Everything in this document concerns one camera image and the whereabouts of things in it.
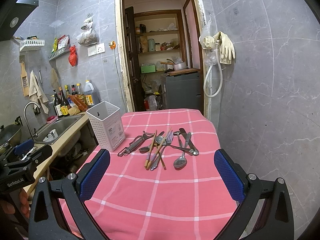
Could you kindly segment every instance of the stainless steel sink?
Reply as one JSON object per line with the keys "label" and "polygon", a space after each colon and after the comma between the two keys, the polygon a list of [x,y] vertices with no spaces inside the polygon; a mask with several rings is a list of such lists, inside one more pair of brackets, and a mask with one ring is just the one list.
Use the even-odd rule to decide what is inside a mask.
{"label": "stainless steel sink", "polygon": [[[72,125],[74,125],[84,114],[78,114],[68,117],[58,118],[55,122],[46,125],[41,128],[37,133],[38,137],[35,138],[35,143],[41,144],[54,144]],[[44,142],[44,138],[51,132],[53,129],[56,130],[58,137],[53,141]]]}

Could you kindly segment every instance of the white hose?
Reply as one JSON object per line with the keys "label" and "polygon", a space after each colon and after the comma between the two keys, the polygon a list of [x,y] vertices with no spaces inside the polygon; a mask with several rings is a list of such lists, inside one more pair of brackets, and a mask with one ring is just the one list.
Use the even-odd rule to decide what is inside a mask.
{"label": "white hose", "polygon": [[211,72],[212,67],[213,67],[213,65],[211,65],[211,66],[209,67],[209,70],[208,70],[208,72],[207,72],[207,74],[206,74],[206,76],[205,76],[204,83],[203,83],[203,92],[204,92],[205,96],[206,96],[206,97],[209,97],[209,98],[213,98],[213,97],[215,97],[216,95],[218,95],[219,92],[220,92],[220,90],[221,90],[221,88],[222,88],[222,69],[221,69],[221,65],[220,65],[220,60],[219,60],[219,54],[218,54],[218,48],[217,48],[217,46],[216,46],[215,52],[216,52],[216,59],[217,59],[217,62],[218,62],[218,67],[219,67],[219,72],[220,72],[220,85],[219,85],[219,88],[218,88],[217,92],[215,92],[213,95],[208,95],[208,94],[207,94],[207,92],[206,92],[206,85],[207,85],[208,77],[209,77],[210,72]]}

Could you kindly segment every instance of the red plastic bag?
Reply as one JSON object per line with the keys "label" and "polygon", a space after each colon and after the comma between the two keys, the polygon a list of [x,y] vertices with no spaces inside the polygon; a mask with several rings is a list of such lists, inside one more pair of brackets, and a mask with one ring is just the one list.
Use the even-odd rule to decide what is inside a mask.
{"label": "red plastic bag", "polygon": [[71,66],[75,66],[77,64],[77,54],[76,54],[76,46],[73,45],[70,47],[70,56],[69,56],[69,62]]}

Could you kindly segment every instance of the screw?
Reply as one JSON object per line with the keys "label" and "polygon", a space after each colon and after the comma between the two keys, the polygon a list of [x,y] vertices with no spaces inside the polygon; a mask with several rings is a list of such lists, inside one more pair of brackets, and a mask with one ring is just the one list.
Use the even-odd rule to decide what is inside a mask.
{"label": "screw", "polygon": [[76,175],[74,173],[70,173],[68,175],[68,179],[74,179],[76,177]]}
{"label": "screw", "polygon": [[278,182],[279,182],[280,184],[284,184],[284,179],[279,178],[279,179],[278,179]]}
{"label": "screw", "polygon": [[251,180],[255,180],[257,178],[257,176],[255,174],[253,174],[253,173],[250,173],[248,177]]}
{"label": "screw", "polygon": [[40,182],[40,183],[45,182],[45,177],[41,177],[41,178],[39,179],[39,182]]}

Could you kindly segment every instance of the pink checkered tablecloth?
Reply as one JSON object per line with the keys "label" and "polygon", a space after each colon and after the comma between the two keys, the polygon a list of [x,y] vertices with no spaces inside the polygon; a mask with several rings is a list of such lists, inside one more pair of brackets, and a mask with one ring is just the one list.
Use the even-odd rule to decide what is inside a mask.
{"label": "pink checkered tablecloth", "polygon": [[[220,144],[213,124],[192,109],[127,113],[122,122],[126,139],[110,152],[110,166],[93,197],[85,202],[102,230],[114,240],[214,239],[235,211],[236,202],[214,166],[213,155]],[[160,163],[156,170],[147,171],[147,155],[138,150],[117,156],[143,130],[160,133],[169,127],[191,131],[200,152],[198,156],[186,154],[188,163],[183,169],[174,169],[181,151],[171,147],[164,150],[166,170]],[[172,144],[179,145],[176,136]],[[97,146],[86,162],[99,150]],[[62,207],[71,229],[78,232],[66,204]]]}

